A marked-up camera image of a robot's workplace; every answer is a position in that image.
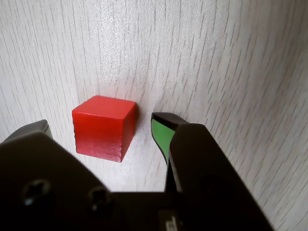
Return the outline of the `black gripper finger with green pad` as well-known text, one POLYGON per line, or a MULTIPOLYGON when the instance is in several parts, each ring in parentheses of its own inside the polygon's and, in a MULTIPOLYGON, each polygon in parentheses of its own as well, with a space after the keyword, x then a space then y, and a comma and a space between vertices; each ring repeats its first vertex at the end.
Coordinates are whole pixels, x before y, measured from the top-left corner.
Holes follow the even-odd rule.
POLYGON ((207 128, 154 112, 151 133, 168 178, 185 198, 186 229, 270 231, 272 226, 207 128))

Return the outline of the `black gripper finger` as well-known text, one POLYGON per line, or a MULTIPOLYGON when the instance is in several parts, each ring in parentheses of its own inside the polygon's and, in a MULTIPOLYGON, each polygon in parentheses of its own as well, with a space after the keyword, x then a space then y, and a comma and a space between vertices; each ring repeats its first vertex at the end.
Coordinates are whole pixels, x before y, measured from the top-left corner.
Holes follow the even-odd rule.
POLYGON ((25 125, 0 145, 3 231, 118 231, 109 191, 55 142, 49 124, 25 125))

